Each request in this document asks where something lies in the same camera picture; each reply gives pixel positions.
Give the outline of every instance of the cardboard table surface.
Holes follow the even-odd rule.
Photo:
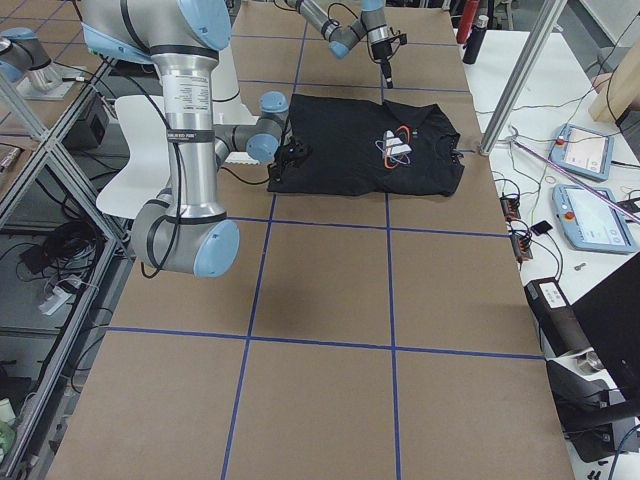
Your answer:
[[[572,477],[449,17],[387,12],[410,39],[393,91],[364,45],[338,62],[295,13],[243,3],[243,100],[441,103],[469,149],[458,192],[274,196],[221,172],[236,264],[134,266],[49,479]]]

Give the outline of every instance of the blue tape grid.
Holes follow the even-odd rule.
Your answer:
[[[20,5],[18,5],[13,12],[9,13],[6,18],[11,17],[12,14],[17,11],[20,7],[22,7],[27,0],[23,0]],[[51,18],[55,15],[61,8],[63,7],[63,3],[61,3],[60,7],[58,7],[50,16],[47,18],[42,25],[44,25],[47,21],[53,21]],[[239,80],[241,83],[246,82],[254,82],[254,83],[273,83],[273,84],[281,84],[281,85],[292,85],[293,92],[295,93],[298,86],[333,86],[333,87],[359,87],[359,88],[379,88],[380,90],[380,99],[384,101],[385,99],[385,88],[384,88],[384,80],[382,76],[380,76],[380,85],[377,87],[371,86],[354,86],[354,85],[325,85],[325,84],[314,84],[314,83],[302,83],[299,81],[300,78],[300,69],[302,65],[302,60],[304,56],[304,48],[306,41],[321,41],[319,38],[308,38],[307,37],[308,24],[305,23],[304,33],[302,36],[302,44],[300,47],[300,54],[298,58],[298,64],[296,68],[295,80],[293,83],[290,82],[268,82],[263,80]],[[76,34],[71,42],[46,42],[52,44],[64,44],[65,47],[62,51],[56,56],[58,59],[62,56],[69,46],[73,44],[80,44],[81,42],[77,42],[78,37],[81,35],[81,32]],[[282,38],[282,39],[290,39],[290,40],[300,40],[299,37],[265,37],[265,36],[257,36],[257,35],[234,35],[234,37],[247,37],[247,38]],[[455,44],[440,44],[440,43],[422,43],[422,42],[410,42],[413,45],[428,45],[428,46],[438,46],[438,47],[457,47]],[[397,90],[417,90],[417,91],[433,91],[433,92],[443,92],[443,93],[468,93],[468,90],[454,90],[454,89],[437,89],[437,88],[402,88],[396,87]],[[0,120],[0,125],[8,118],[9,114],[7,114],[2,120]],[[237,220],[244,221],[256,221],[256,222],[265,222],[267,223],[267,230],[265,233],[264,246],[262,251],[262,257],[260,260],[260,267],[258,270],[258,278],[256,281],[256,288],[253,298],[253,304],[251,309],[251,316],[249,321],[249,326],[247,329],[246,335],[236,335],[236,334],[224,334],[224,333],[212,333],[212,332],[187,332],[180,330],[162,330],[162,329],[147,329],[147,328],[134,328],[134,327],[108,327],[108,330],[114,332],[137,332],[137,333],[147,333],[147,334],[161,334],[161,335],[177,335],[177,336],[193,336],[193,337],[211,337],[211,338],[220,338],[220,339],[235,339],[244,341],[244,351],[242,362],[240,366],[239,378],[236,387],[236,395],[234,399],[231,423],[229,426],[229,432],[227,435],[227,444],[225,448],[224,461],[222,466],[222,471],[220,475],[221,480],[226,480],[229,461],[231,458],[231,451],[233,446],[233,438],[235,432],[235,425],[238,416],[238,410],[240,407],[240,401],[242,398],[242,389],[244,384],[244,378],[246,374],[247,362],[250,353],[250,345],[251,342],[271,342],[271,343],[292,343],[292,344],[302,344],[302,345],[316,345],[316,346],[332,346],[332,347],[342,347],[342,348],[360,348],[360,349],[373,349],[373,350],[384,350],[389,351],[391,353],[391,374],[392,374],[392,387],[393,387],[393,418],[394,418],[394,446],[395,446],[395,458],[396,458],[396,480],[402,480],[402,464],[401,464],[401,444],[400,444],[400,405],[399,405],[399,397],[398,397],[398,375],[397,375],[397,352],[414,352],[414,353],[422,353],[422,354],[438,354],[438,355],[462,355],[462,356],[474,356],[474,357],[494,357],[494,358],[508,358],[508,359],[520,359],[520,360],[543,360],[542,356],[538,355],[524,355],[524,354],[509,354],[509,353],[499,353],[499,352],[479,352],[479,351],[463,351],[463,350],[450,350],[450,349],[436,349],[436,348],[420,348],[420,347],[406,347],[399,346],[396,344],[396,332],[395,332],[395,312],[394,312],[394,291],[393,291],[393,258],[392,258],[392,236],[391,233],[393,231],[404,231],[404,232],[416,232],[416,233],[435,233],[435,234],[450,234],[450,235],[472,235],[472,236],[486,236],[486,237],[499,237],[499,238],[507,238],[506,234],[490,234],[490,233],[482,233],[482,232],[462,232],[462,231],[444,231],[444,230],[434,230],[434,229],[420,229],[420,228],[401,228],[401,227],[392,227],[391,219],[390,219],[390,205],[389,205],[389,195],[385,194],[385,217],[386,217],[386,225],[385,226],[371,226],[371,225],[349,225],[349,224],[337,224],[337,223],[315,223],[315,222],[303,222],[303,221],[292,221],[292,220],[276,220],[273,218],[275,212],[277,196],[274,195],[271,203],[271,209],[269,213],[269,219],[256,219],[256,218],[246,218],[246,217],[236,217]],[[384,230],[386,231],[387,236],[387,273],[388,273],[388,285],[389,285],[389,325],[391,332],[391,344],[390,345],[374,345],[374,344],[364,344],[364,343],[350,343],[350,342],[333,342],[333,341],[318,341],[318,340],[306,340],[306,339],[288,339],[288,338],[277,338],[277,337],[263,337],[263,336],[254,336],[253,325],[255,321],[255,315],[258,305],[258,300],[260,296],[260,288],[262,284],[264,266],[266,262],[267,251],[269,247],[269,239],[271,235],[272,225],[275,223],[280,224],[291,224],[291,225],[307,225],[307,226],[328,226],[328,227],[337,227],[337,228],[357,228],[357,229],[375,229],[375,230]]]

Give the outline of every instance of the label on robot arm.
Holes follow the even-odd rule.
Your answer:
[[[166,113],[211,115],[209,79],[190,75],[163,75]]]

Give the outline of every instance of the small electronic device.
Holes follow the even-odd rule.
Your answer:
[[[524,293],[556,356],[591,346],[555,278],[532,280]]]
[[[607,188],[597,192],[615,201]],[[556,185],[553,204],[567,240],[576,250],[633,253],[637,250],[622,215],[575,185]]]
[[[558,132],[549,158],[565,170],[604,182],[612,154],[613,137],[567,123]]]
[[[618,205],[624,208],[627,212],[638,213],[640,212],[640,197],[622,200],[618,202]]]

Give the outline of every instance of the light blue joint cap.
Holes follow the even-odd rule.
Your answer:
[[[7,62],[0,62],[0,70],[11,83],[17,82],[22,78],[22,72]]]
[[[381,8],[384,8],[384,0],[363,0],[362,1],[363,12],[373,12],[375,10],[380,10]]]
[[[121,42],[117,38],[105,35],[85,23],[82,24],[82,29],[84,30],[84,41],[94,52],[106,55],[107,57],[117,58],[118,60],[126,60],[127,62],[141,63],[144,65],[153,63],[149,55],[131,45]]]
[[[289,110],[289,102],[282,92],[267,92],[260,97],[260,110],[264,113],[282,113]]]
[[[247,142],[247,153],[260,163],[273,160],[276,150],[280,146],[280,141],[268,133],[258,133]]]
[[[240,231],[235,222],[223,220],[209,230],[193,262],[196,277],[219,277],[224,274],[238,255]]]
[[[336,58],[343,59],[349,55],[349,47],[340,42],[329,42],[329,50]]]
[[[35,40],[38,37],[33,30],[26,27],[16,27],[0,32],[0,36],[6,37],[9,40]]]
[[[180,11],[207,47],[224,50],[231,41],[231,19],[224,0],[177,0]]]

